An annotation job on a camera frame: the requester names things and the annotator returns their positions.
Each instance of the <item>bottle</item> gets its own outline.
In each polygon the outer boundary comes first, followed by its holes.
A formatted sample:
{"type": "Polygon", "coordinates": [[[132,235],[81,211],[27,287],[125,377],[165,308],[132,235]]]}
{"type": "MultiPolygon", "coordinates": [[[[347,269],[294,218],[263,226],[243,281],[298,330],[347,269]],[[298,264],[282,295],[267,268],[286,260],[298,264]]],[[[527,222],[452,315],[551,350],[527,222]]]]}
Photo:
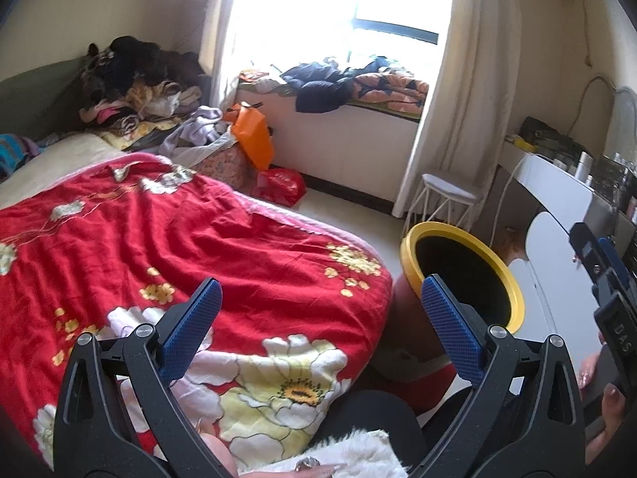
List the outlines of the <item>bottle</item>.
{"type": "Polygon", "coordinates": [[[593,158],[587,152],[582,151],[580,156],[580,163],[575,171],[575,179],[580,180],[582,183],[586,182],[588,175],[590,174],[590,168],[593,164],[593,158]]]}

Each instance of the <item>window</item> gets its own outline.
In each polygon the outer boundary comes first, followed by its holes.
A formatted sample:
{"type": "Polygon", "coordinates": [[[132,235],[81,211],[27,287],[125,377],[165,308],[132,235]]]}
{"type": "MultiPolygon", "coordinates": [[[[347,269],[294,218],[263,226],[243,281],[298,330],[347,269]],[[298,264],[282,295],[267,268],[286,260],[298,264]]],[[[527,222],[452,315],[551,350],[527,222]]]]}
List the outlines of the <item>window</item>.
{"type": "Polygon", "coordinates": [[[282,72],[333,57],[341,68],[384,55],[435,78],[451,0],[235,0],[235,53],[282,72]]]}

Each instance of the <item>yellow flower print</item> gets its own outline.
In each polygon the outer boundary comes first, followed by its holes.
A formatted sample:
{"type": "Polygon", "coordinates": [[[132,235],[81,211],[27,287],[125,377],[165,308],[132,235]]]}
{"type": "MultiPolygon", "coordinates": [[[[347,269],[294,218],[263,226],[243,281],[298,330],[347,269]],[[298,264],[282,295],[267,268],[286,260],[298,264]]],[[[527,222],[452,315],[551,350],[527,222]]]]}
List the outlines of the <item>yellow flower print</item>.
{"type": "Polygon", "coordinates": [[[55,366],[60,366],[64,361],[64,351],[60,351],[51,358],[55,366]]]}
{"type": "Polygon", "coordinates": [[[370,259],[360,250],[353,249],[347,245],[334,246],[333,244],[328,244],[327,249],[331,252],[329,256],[332,259],[346,266],[350,271],[380,276],[380,262],[377,259],[370,259]]]}
{"type": "Polygon", "coordinates": [[[139,294],[146,300],[155,300],[161,305],[173,301],[174,287],[164,282],[163,284],[150,284],[139,290],[139,294]]]}
{"type": "Polygon", "coordinates": [[[80,326],[80,323],[77,320],[69,320],[64,324],[64,330],[68,333],[72,333],[75,329],[80,326]]]}
{"type": "Polygon", "coordinates": [[[100,330],[97,325],[89,325],[88,327],[84,327],[82,329],[83,333],[91,333],[92,335],[96,335],[100,330]]]}
{"type": "Polygon", "coordinates": [[[299,454],[349,388],[339,381],[347,355],[326,340],[304,335],[264,340],[267,356],[238,354],[240,386],[221,396],[219,436],[229,442],[240,470],[299,454]]]}

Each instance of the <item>fingernail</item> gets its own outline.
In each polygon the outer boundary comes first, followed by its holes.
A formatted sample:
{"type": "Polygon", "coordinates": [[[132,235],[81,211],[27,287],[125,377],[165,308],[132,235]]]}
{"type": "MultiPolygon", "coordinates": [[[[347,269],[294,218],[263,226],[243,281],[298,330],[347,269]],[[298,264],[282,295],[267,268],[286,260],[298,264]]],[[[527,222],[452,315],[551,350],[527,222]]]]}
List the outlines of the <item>fingernail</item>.
{"type": "Polygon", "coordinates": [[[604,388],[604,399],[606,399],[609,405],[617,404],[619,401],[619,390],[617,386],[611,383],[607,384],[606,388],[604,388]]]}

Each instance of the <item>orange bag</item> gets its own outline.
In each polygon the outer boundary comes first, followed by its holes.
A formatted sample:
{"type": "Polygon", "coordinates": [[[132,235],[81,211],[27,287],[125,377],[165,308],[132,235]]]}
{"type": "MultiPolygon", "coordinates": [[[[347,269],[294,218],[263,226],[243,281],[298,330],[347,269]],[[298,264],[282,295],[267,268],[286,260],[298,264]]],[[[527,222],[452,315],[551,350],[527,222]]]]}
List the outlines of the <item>orange bag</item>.
{"type": "Polygon", "coordinates": [[[224,120],[233,124],[232,133],[254,166],[259,170],[269,169],[275,150],[265,115],[242,102],[226,111],[224,120]]]}

